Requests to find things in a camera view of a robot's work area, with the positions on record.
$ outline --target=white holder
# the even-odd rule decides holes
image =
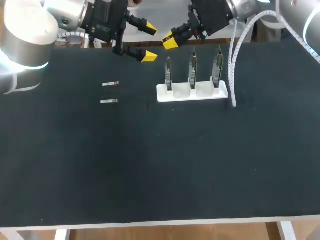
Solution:
[[[172,83],[172,90],[168,91],[166,84],[156,86],[159,103],[198,101],[211,99],[227,99],[229,97],[226,83],[220,81],[219,88],[215,88],[213,78],[210,81],[198,81],[195,89],[191,89],[188,82]]]

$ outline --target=white table frame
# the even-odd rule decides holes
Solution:
[[[291,221],[320,220],[320,215],[295,217],[255,217],[237,219],[209,219],[209,220],[177,220],[177,221],[146,221],[133,223],[106,223],[65,226],[28,226],[0,228],[0,232],[8,240],[39,240],[32,231],[56,230],[55,240],[68,240],[70,230],[77,229],[105,229],[125,227],[151,227],[151,226],[179,226],[179,225],[206,225],[206,224],[244,224],[277,222],[281,240],[297,240]],[[310,234],[307,240],[320,239],[320,225]]]

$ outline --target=black table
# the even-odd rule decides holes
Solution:
[[[196,47],[199,81],[215,47]],[[140,64],[57,49],[37,89],[0,97],[0,227],[320,215],[320,66],[298,43],[243,46],[237,108],[230,97],[158,103],[166,54],[173,82],[186,82],[193,47],[152,51],[158,60]]]

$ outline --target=wooden floor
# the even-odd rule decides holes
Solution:
[[[305,240],[320,221],[292,222],[296,239]],[[54,240],[55,231],[37,231],[39,240]],[[6,238],[0,234],[0,240]],[[281,240],[277,224],[209,224],[72,230],[70,240]]]

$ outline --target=metal clip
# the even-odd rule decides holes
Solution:
[[[194,51],[189,63],[189,82],[192,90],[196,89],[198,59]]]
[[[221,79],[223,64],[224,64],[224,56],[222,54],[222,51],[219,50],[213,61],[213,68],[212,68],[212,81],[216,89],[218,89],[220,86],[220,79]]]
[[[120,85],[120,83],[118,81],[102,83],[102,87],[119,86],[119,85]]]
[[[172,91],[172,72],[171,72],[171,58],[166,57],[165,60],[165,84],[168,91]]]
[[[119,102],[118,99],[109,99],[109,100],[101,100],[100,104],[117,104]]]

